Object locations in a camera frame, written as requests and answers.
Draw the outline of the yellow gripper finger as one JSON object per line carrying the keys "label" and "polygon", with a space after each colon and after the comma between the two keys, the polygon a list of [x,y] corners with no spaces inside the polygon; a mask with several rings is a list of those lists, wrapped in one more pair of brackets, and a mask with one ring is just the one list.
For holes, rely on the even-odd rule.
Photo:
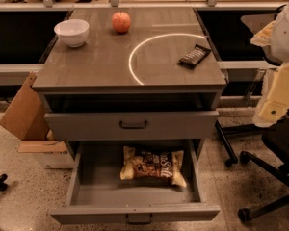
{"label": "yellow gripper finger", "polygon": [[252,118],[252,123],[261,128],[276,124],[289,110],[289,63],[271,71],[264,88]]}
{"label": "yellow gripper finger", "polygon": [[263,29],[257,32],[250,40],[250,43],[255,46],[265,47],[271,44],[271,37],[275,23],[272,21]]}

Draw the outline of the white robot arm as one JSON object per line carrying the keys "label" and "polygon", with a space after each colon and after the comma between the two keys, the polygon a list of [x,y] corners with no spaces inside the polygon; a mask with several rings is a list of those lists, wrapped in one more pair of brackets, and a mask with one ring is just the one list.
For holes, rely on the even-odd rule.
{"label": "white robot arm", "polygon": [[281,61],[270,89],[263,94],[252,119],[257,127],[269,127],[289,109],[289,3],[250,42],[256,46],[269,46],[271,55]]}

